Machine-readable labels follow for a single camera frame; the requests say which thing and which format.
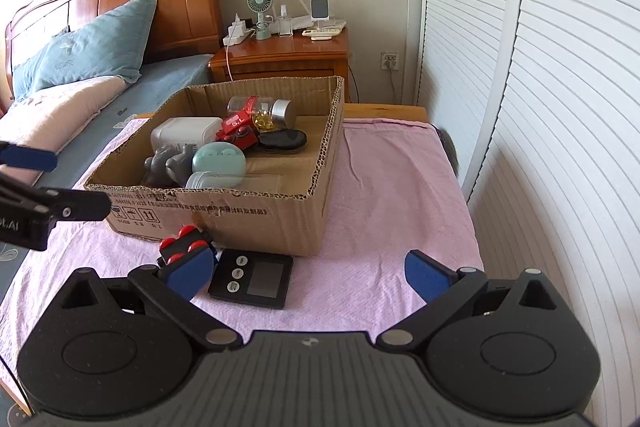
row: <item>blue gripper pad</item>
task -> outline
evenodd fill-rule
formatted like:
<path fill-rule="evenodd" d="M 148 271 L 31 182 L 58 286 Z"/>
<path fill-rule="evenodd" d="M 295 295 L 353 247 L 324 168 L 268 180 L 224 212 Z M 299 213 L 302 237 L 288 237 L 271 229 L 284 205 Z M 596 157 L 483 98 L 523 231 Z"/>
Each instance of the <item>blue gripper pad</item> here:
<path fill-rule="evenodd" d="M 18 145 L 9 145 L 0 150 L 0 164 L 20 169 L 51 172 L 58 165 L 54 152 Z"/>
<path fill-rule="evenodd" d="M 164 277 L 161 279 L 180 297 L 190 301 L 209 283 L 216 264 L 218 259 L 215 253 L 210 248 L 202 248 L 162 268 Z"/>
<path fill-rule="evenodd" d="M 458 274 L 420 250 L 412 250 L 404 258 L 404 278 L 428 304 L 451 288 Z"/>

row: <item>red ball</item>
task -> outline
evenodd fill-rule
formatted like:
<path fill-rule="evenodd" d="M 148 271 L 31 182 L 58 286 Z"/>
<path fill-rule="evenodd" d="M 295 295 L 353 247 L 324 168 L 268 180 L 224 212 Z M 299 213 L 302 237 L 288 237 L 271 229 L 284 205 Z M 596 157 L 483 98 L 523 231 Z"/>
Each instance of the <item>red ball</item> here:
<path fill-rule="evenodd" d="M 209 248 L 209 243 L 207 243 L 207 241 L 203 241 L 202 239 L 199 239 L 198 241 L 194 241 L 193 243 L 191 243 L 191 246 L 187 251 L 190 252 L 195 250 L 196 248 L 201 248 L 201 247 Z"/>
<path fill-rule="evenodd" d="M 173 261 L 178 261 L 180 257 L 184 257 L 183 253 L 174 253 L 169 260 L 166 262 L 167 264 L 171 264 Z"/>
<path fill-rule="evenodd" d="M 160 250 L 168 247 L 172 243 L 175 243 L 175 237 L 167 237 L 166 239 L 163 239 L 160 241 Z"/>
<path fill-rule="evenodd" d="M 186 225 L 180 229 L 180 232 L 178 232 L 178 237 L 184 237 L 188 233 L 191 233 L 197 229 L 198 227 L 196 227 L 195 225 Z"/>

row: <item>silver lid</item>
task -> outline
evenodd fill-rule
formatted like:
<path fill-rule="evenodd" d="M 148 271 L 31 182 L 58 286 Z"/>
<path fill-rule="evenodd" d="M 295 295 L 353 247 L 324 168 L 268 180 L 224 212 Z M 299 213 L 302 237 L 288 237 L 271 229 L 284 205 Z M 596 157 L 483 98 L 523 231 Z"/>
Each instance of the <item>silver lid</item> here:
<path fill-rule="evenodd" d="M 293 129 L 296 124 L 296 105 L 291 100 L 283 100 L 281 98 L 273 102 L 271 108 L 271 120 L 278 127 L 285 129 Z"/>

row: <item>nightstand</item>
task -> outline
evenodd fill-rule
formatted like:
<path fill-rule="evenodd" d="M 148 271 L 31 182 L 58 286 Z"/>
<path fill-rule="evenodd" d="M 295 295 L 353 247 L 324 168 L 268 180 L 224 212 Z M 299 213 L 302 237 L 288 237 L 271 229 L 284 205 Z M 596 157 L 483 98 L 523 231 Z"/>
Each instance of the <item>nightstand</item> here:
<path fill-rule="evenodd" d="M 257 41 L 247 37 L 229 46 L 229 66 L 234 80 L 270 76 L 332 76 L 345 80 L 344 99 L 349 102 L 349 35 L 347 28 L 330 41 L 312 41 L 296 32 L 292 37 L 272 35 Z M 225 48 L 209 61 L 214 82 L 230 80 Z"/>

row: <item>wall outlet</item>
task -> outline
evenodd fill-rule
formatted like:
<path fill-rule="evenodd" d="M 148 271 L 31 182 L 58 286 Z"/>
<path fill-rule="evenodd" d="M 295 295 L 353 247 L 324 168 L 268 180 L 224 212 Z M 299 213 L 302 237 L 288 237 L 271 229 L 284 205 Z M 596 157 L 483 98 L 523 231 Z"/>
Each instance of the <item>wall outlet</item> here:
<path fill-rule="evenodd" d="M 380 54 L 380 69 L 398 71 L 400 69 L 400 54 L 398 52 L 382 52 Z"/>

